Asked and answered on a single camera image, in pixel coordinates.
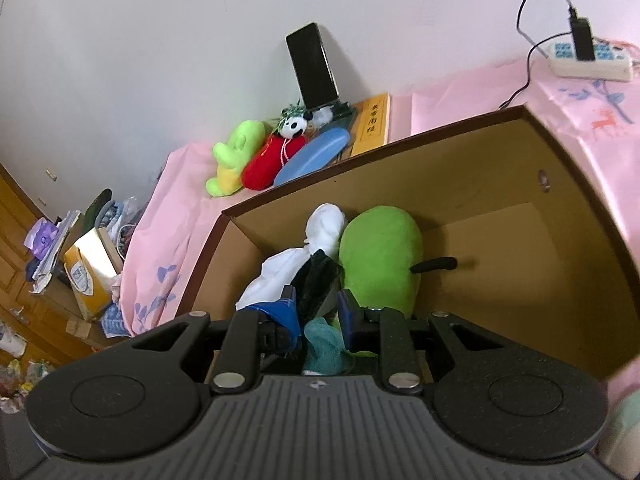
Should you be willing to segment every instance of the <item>white power strip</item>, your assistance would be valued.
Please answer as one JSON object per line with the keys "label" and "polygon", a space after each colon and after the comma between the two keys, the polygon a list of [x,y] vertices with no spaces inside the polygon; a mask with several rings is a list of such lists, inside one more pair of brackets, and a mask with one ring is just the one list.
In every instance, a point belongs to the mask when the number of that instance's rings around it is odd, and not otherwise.
{"label": "white power strip", "polygon": [[560,77],[633,81],[633,60],[626,49],[607,43],[594,44],[593,49],[595,61],[580,61],[572,43],[552,43],[548,51],[551,70]]}

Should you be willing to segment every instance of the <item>lime green plush toy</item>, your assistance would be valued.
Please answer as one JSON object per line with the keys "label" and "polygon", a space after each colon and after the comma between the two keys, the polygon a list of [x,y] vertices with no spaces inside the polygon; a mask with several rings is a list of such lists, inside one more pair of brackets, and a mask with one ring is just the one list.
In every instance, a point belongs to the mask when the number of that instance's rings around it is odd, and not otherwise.
{"label": "lime green plush toy", "polygon": [[245,121],[231,134],[226,142],[213,147],[213,156],[218,162],[218,175],[207,180],[207,192],[211,196],[228,196],[242,187],[242,170],[263,146],[271,133],[260,121]]}
{"label": "lime green plush toy", "polygon": [[340,240],[344,288],[360,306],[391,307],[410,317],[420,287],[411,267],[422,261],[422,234],[409,213],[377,206],[356,216]]}

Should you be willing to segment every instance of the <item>white wall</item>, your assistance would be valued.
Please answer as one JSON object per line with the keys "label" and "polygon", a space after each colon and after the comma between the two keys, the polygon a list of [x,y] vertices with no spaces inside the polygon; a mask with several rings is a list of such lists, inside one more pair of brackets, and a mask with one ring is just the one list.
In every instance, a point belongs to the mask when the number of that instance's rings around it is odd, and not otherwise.
{"label": "white wall", "polygon": [[[640,43],[640,0],[573,0],[594,33]],[[528,49],[520,0],[6,0],[0,162],[45,211],[105,186],[144,194],[167,154],[225,139],[298,98],[284,37],[323,27],[341,95],[409,91]],[[563,0],[531,0],[534,38],[566,30]],[[53,183],[45,174],[52,169]]]}

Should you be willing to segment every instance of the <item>purple plastic bag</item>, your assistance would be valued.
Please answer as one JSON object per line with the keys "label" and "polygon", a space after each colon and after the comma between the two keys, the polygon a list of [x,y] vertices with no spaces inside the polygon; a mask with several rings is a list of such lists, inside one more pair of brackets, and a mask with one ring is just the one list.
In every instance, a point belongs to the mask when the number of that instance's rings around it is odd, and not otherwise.
{"label": "purple plastic bag", "polygon": [[58,235],[58,228],[48,220],[38,220],[24,239],[24,246],[31,250],[31,254],[41,260],[47,254],[53,240]]}

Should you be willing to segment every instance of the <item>smartphone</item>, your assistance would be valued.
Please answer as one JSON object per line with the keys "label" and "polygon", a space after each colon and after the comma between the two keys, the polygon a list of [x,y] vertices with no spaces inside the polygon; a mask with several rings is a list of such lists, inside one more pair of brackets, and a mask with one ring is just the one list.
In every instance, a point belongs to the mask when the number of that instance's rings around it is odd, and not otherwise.
{"label": "smartphone", "polygon": [[316,110],[338,101],[338,89],[326,59],[318,24],[309,23],[289,34],[287,46],[305,107]]}

